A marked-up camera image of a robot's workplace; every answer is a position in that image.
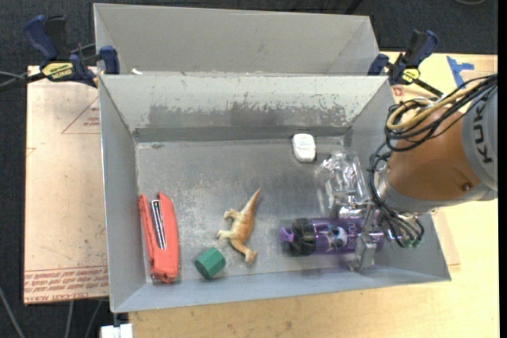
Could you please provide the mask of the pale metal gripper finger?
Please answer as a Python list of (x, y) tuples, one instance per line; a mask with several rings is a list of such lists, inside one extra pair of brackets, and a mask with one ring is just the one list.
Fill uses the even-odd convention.
[(374, 264), (375, 252), (376, 243), (359, 240), (355, 250), (355, 269), (359, 272), (369, 269)]

